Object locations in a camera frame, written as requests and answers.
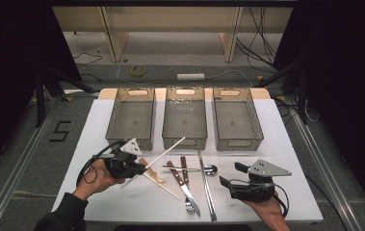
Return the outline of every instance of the human hand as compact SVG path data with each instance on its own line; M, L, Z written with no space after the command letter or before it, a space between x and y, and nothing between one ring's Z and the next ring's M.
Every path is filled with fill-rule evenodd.
M280 203L274 197L271 197L268 201L258 203L242 201L250 206L272 230L290 230L282 215Z
M73 195L87 200L94 193L101 193L115 184L124 182L124 178L114 178L105 167L104 161L98 159L89 167Z

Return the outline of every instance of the black sleeve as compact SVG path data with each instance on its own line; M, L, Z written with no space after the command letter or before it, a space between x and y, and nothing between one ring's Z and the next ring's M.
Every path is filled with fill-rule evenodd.
M66 192L59 207L47 213L35 226L35 231L86 230L84 212L88 201Z

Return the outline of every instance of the silver fork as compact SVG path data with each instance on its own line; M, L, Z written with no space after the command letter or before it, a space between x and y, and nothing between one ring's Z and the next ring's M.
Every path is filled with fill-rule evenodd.
M181 165L183 168L187 168L185 156L181 156ZM183 174L183 181L185 182L186 187L189 188L188 170L186 169L182 170L182 174ZM194 206L192 206L191 201L189 201L188 197L186 197L185 199L185 207L186 207L186 212L188 212L189 215L195 214Z

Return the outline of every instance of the person's right hand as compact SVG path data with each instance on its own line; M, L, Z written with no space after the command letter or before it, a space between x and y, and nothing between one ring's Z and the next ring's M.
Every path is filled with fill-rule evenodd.
M280 204L274 197L271 197L268 201L258 203L242 201L250 206L272 230L290 230L282 215Z

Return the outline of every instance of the storage bin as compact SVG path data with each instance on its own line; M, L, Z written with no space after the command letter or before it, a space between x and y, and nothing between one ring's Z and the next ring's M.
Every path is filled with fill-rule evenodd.
M213 89L216 149L255 151L264 139L250 89Z
M167 88L162 136L166 149L183 137L185 140L174 148L205 148L207 127L204 88Z
M155 89L118 89L106 139L137 139L141 150L152 150Z

